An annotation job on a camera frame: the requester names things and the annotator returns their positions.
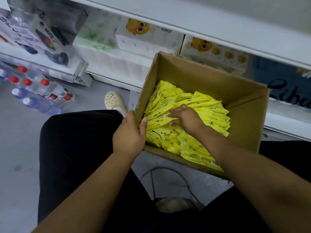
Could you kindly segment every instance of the cartoon character print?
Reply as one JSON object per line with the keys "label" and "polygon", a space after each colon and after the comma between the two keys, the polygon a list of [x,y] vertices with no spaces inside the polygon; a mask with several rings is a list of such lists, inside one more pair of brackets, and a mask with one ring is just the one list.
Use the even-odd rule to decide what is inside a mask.
{"label": "cartoon character print", "polygon": [[241,64],[245,64],[247,62],[247,57],[245,55],[239,55],[238,62],[240,62]]}
{"label": "cartoon character print", "polygon": [[191,47],[193,49],[198,50],[199,52],[204,52],[204,51],[208,51],[213,47],[213,43],[203,40],[203,39],[199,39],[199,38],[192,38],[192,43],[191,43]]}
{"label": "cartoon character print", "polygon": [[220,50],[218,47],[214,47],[214,48],[212,49],[212,53],[213,53],[214,55],[220,55],[220,54],[221,54],[221,50]]}
{"label": "cartoon character print", "polygon": [[228,59],[228,60],[233,59],[233,58],[234,58],[233,52],[232,52],[232,51],[227,51],[227,52],[225,53],[225,58]]}
{"label": "cartoon character print", "polygon": [[126,29],[133,35],[144,35],[150,30],[150,24],[129,18]]}

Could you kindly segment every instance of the grey floor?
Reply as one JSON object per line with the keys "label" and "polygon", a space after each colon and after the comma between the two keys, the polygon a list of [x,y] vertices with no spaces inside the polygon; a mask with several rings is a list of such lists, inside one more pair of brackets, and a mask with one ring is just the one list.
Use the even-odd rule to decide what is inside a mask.
{"label": "grey floor", "polygon": [[[125,105],[129,100],[129,91],[98,81],[90,88],[76,84],[64,86],[76,95],[74,102],[63,106],[65,112],[105,109],[104,96],[111,90],[121,95]],[[10,84],[0,84],[0,232],[29,233],[36,227],[39,135],[48,116],[25,107],[12,96],[12,89]],[[205,205],[232,186],[220,178],[145,152],[139,155],[132,168],[140,177],[156,166],[173,168],[181,173]],[[154,171],[154,181],[156,197],[191,198],[183,180],[171,171]],[[142,183],[152,197],[150,174]]]}

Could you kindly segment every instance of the right hand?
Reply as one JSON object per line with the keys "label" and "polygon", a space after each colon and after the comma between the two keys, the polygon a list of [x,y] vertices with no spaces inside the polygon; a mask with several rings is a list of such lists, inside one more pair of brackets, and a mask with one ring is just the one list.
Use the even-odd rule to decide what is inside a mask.
{"label": "right hand", "polygon": [[197,132],[204,129],[206,125],[194,109],[182,104],[180,107],[169,111],[169,117],[178,118],[169,123],[169,125],[179,125],[190,136],[196,137]]}

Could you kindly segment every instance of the black trousers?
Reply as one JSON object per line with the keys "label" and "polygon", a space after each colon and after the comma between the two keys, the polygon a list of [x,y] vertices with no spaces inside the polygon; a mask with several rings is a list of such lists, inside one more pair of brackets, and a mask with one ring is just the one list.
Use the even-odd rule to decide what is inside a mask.
{"label": "black trousers", "polygon": [[[40,135],[38,223],[113,152],[112,135],[121,122],[122,116],[115,110],[61,114],[45,122]],[[311,143],[305,141],[267,141],[261,143],[260,154],[310,182],[308,163],[303,162],[307,154],[297,153],[298,150],[310,148]],[[137,176],[130,170],[103,231],[127,229],[140,232],[147,227],[155,232],[169,232],[177,228],[185,232],[195,229],[206,231],[212,226],[220,231],[234,228],[249,231],[252,225],[256,226],[258,232],[269,231],[254,207],[235,187],[218,196],[199,213],[161,215]]]}

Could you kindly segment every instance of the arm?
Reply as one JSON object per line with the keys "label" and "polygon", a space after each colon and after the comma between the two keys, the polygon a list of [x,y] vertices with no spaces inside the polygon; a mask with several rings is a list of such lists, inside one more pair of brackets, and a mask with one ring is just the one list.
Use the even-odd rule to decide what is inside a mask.
{"label": "arm", "polygon": [[114,133],[114,152],[33,233],[101,232],[131,165],[145,145],[146,128],[144,118],[138,132],[134,112],[129,111]]}
{"label": "arm", "polygon": [[311,184],[280,164],[246,150],[204,125],[186,105],[171,110],[180,125],[215,158],[273,232],[311,232]]}

